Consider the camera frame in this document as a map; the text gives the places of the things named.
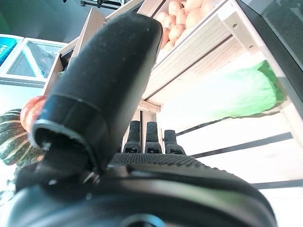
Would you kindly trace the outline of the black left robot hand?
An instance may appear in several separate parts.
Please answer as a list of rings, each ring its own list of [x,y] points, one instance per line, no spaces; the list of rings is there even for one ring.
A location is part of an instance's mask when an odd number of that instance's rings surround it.
[[[251,184],[181,154],[120,153],[163,29],[128,12],[90,39],[55,83],[30,141],[5,227],[275,227]]]

